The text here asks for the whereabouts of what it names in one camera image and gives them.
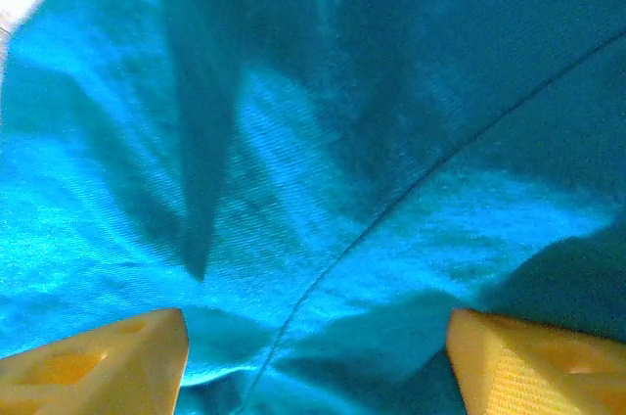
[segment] yellow block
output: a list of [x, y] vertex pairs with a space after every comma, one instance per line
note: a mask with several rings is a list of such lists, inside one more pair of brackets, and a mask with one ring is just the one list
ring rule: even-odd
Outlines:
[[469, 415], [626, 415], [626, 345], [455, 310], [447, 350]]
[[163, 309], [0, 360], [2, 415], [171, 415], [187, 364], [183, 314]]

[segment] blue fabric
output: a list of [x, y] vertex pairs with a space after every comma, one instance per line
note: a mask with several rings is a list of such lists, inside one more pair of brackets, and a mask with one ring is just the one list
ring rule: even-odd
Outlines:
[[185, 312], [177, 413], [464, 413], [453, 308], [626, 342], [626, 0], [46, 0], [0, 356]]

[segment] turquoise cloth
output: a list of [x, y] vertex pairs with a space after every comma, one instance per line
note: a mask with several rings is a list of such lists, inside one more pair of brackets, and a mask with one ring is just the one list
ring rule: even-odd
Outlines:
[[456, 307], [626, 342], [626, 0], [45, 0], [0, 356], [160, 307], [177, 413], [462, 414]]

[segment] yellow 3d-printed part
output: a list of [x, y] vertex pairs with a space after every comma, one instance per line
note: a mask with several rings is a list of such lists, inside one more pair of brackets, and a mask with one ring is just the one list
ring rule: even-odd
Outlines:
[[187, 364], [183, 314], [163, 309], [0, 360], [2, 415], [171, 415]]
[[455, 310], [447, 349], [469, 415], [625, 415], [626, 345]]

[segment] yellow plastic piece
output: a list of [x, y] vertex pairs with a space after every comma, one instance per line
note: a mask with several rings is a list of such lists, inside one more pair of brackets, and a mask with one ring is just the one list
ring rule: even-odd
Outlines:
[[189, 342], [179, 309], [0, 360], [2, 415], [171, 415]]
[[447, 349], [469, 415], [625, 415], [626, 345], [455, 310]]

